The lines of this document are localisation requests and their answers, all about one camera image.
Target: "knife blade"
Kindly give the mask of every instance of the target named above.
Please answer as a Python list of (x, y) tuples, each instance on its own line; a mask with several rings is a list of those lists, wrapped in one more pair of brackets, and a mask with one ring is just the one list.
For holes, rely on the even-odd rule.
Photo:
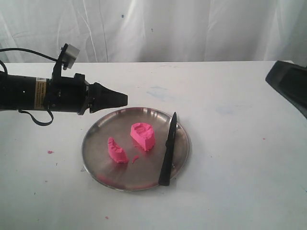
[(170, 184), (176, 129), (177, 129), (177, 114), (176, 112), (174, 112), (171, 124), (169, 126), (167, 140), (165, 143), (166, 151), (158, 181), (159, 185), (162, 186), (169, 186)]

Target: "metal plate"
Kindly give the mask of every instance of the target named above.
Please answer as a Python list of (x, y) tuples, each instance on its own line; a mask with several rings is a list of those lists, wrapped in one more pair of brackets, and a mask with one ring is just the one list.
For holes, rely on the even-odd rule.
[[(86, 170), (99, 183), (110, 188), (135, 191), (158, 186), (165, 155), (165, 142), (172, 117), (150, 108), (126, 108), (110, 113), (98, 120), (83, 140), (82, 155)], [(130, 136), (134, 123), (145, 122), (154, 129), (155, 146), (143, 151)], [(115, 163), (108, 154), (107, 140), (114, 140), (126, 151), (129, 163)], [(185, 130), (177, 123), (173, 157), (173, 178), (186, 162), (189, 140)], [(139, 158), (132, 164), (134, 156)]]

